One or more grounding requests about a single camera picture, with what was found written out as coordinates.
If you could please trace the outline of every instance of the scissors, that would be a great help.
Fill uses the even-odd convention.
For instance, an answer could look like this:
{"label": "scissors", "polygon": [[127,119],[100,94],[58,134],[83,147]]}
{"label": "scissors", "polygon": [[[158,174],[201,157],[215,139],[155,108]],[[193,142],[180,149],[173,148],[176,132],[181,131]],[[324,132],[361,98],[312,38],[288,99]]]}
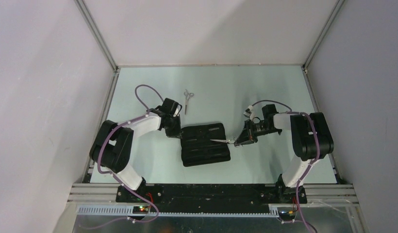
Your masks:
{"label": "scissors", "polygon": [[187,110],[187,105],[189,103],[189,99],[192,98],[195,94],[193,94],[192,92],[189,92],[187,89],[185,89],[184,95],[185,95],[185,115],[186,115],[186,110]]}
{"label": "scissors", "polygon": [[234,144],[235,140],[220,140],[220,139],[211,139],[214,142],[226,143],[226,144]]}

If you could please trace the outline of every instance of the white wall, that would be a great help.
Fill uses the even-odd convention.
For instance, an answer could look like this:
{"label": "white wall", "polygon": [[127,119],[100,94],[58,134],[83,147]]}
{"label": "white wall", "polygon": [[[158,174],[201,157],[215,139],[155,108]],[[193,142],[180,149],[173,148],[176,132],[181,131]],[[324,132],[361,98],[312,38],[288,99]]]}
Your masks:
{"label": "white wall", "polygon": [[302,64],[336,0],[86,0],[119,65]]}
{"label": "white wall", "polygon": [[371,232],[398,232],[398,0],[347,1],[308,71]]}
{"label": "white wall", "polygon": [[0,233],[52,231],[111,76],[73,0],[0,0]]}

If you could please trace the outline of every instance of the aluminum frame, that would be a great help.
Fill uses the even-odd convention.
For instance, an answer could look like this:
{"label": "aluminum frame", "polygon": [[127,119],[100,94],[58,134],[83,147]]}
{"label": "aluminum frame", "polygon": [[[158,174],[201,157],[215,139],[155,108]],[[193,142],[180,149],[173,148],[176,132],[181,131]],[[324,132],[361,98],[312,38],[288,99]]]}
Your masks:
{"label": "aluminum frame", "polygon": [[118,68],[141,68],[141,67],[254,67],[254,66],[301,66],[302,64],[170,64],[170,65],[119,65]]}
{"label": "aluminum frame", "polygon": [[303,67],[307,68],[309,67],[313,57],[316,54],[316,51],[322,44],[323,39],[325,38],[326,34],[328,34],[329,28],[332,26],[333,22],[335,21],[336,17],[338,16],[343,4],[345,3],[345,0],[338,0],[333,7],[331,14],[329,15],[328,19],[326,20],[325,25],[323,26],[322,30],[320,31],[320,34],[318,38],[316,39],[314,46],[312,47],[311,51],[308,54],[308,57],[306,58],[305,62],[303,63]]}
{"label": "aluminum frame", "polygon": [[[109,62],[110,66],[112,67],[114,74],[111,82],[111,86],[109,88],[109,92],[106,97],[106,101],[103,107],[103,111],[100,116],[100,121],[98,126],[107,118],[107,114],[110,108],[110,104],[112,102],[112,97],[115,91],[117,79],[120,73],[120,67],[133,67],[133,66],[120,66],[116,64],[111,55],[108,46],[106,45],[92,15],[89,12],[84,0],[75,0],[78,9],[80,10],[81,14],[83,15],[86,24],[89,26],[91,33],[93,34],[96,42],[98,43],[100,49],[102,50],[104,56],[106,57],[107,61]],[[317,49],[320,47],[320,44],[323,41],[323,38],[326,36],[327,32],[329,31],[330,26],[334,22],[337,14],[339,13],[341,7],[345,0],[338,0],[335,4],[327,22],[325,23],[318,39],[316,40],[314,46],[312,47],[306,61],[302,65],[302,72],[305,77],[306,85],[312,100],[312,104],[314,105],[315,111],[318,111],[318,105],[316,99],[314,97],[312,87],[309,82],[309,78],[307,75],[307,68],[314,57]],[[204,66],[217,66],[217,64],[209,64]],[[228,66],[249,66],[249,64],[241,65],[231,65]],[[335,175],[337,176],[338,170],[337,165],[335,164],[335,159],[333,155],[330,155],[331,162],[333,168],[335,170]],[[86,164],[86,168],[84,169],[84,173],[80,182],[83,182],[84,179],[89,179],[93,172],[94,162],[88,159],[88,163]],[[308,199],[307,204],[301,204],[301,208],[311,208],[311,207],[327,207],[327,208],[336,208],[336,207],[345,207],[347,214],[349,216],[349,221],[351,223],[352,231],[355,233],[362,233],[362,232],[369,232],[360,206],[359,201],[356,197],[355,190],[353,185],[351,184],[305,184],[305,191]],[[129,205],[138,205],[139,203],[116,203],[116,192],[117,192],[118,184],[115,183],[74,183],[70,195],[67,200],[66,204],[66,213],[70,216],[77,214],[77,211],[72,211],[73,209],[77,209],[81,204],[86,205],[103,205],[103,206],[129,206]],[[283,208],[283,207],[292,207],[291,204],[270,204],[269,207],[271,208]]]}

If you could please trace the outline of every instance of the black tray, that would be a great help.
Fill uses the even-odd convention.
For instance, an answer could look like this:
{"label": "black tray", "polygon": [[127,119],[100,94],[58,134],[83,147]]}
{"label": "black tray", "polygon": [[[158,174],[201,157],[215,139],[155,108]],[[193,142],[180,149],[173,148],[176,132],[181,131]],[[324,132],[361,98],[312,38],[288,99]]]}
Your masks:
{"label": "black tray", "polygon": [[227,144],[210,139],[226,140],[222,123],[184,127],[181,138],[183,166],[213,164],[231,159]]}

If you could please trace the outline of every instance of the white robotic arm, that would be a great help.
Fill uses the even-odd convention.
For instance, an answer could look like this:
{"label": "white robotic arm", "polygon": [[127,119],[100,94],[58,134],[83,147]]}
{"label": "white robotic arm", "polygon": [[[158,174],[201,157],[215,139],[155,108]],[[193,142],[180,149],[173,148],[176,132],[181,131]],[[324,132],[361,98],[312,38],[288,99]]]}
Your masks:
{"label": "white robotic arm", "polygon": [[283,130],[290,130],[295,156],[278,182],[282,182],[282,186],[287,188],[295,188],[298,181],[302,186],[312,166],[333,151],[333,139],[323,114],[278,113],[274,104],[264,106],[262,112],[264,120],[259,119],[258,123],[254,123],[253,119],[256,117],[253,106],[248,107],[244,115],[249,120],[245,121],[244,129],[234,144],[236,146],[252,144],[258,142],[257,137],[261,135],[280,134]]}
{"label": "white robotic arm", "polygon": [[[133,139],[145,135],[151,131],[156,131],[160,128],[161,118],[155,113],[149,113],[145,118],[132,122],[129,125],[123,126],[133,130]],[[137,190],[142,183],[143,178],[137,174],[131,163],[116,173],[116,176],[132,190]]]}
{"label": "white robotic arm", "polygon": [[[108,168],[126,186],[137,190],[144,179],[137,174],[129,158],[132,149],[132,141],[148,132],[165,129],[168,137],[180,138],[181,123],[179,111],[182,109],[177,102],[166,98],[162,105],[150,109],[149,113],[138,117],[128,124],[122,124],[117,128],[112,137],[107,139],[111,131],[117,127],[117,123],[110,120],[105,121],[99,129],[95,142],[90,151],[90,157],[95,162],[100,159],[100,165]],[[106,140],[116,141],[115,145],[107,144],[102,157],[99,158],[102,145]]]}

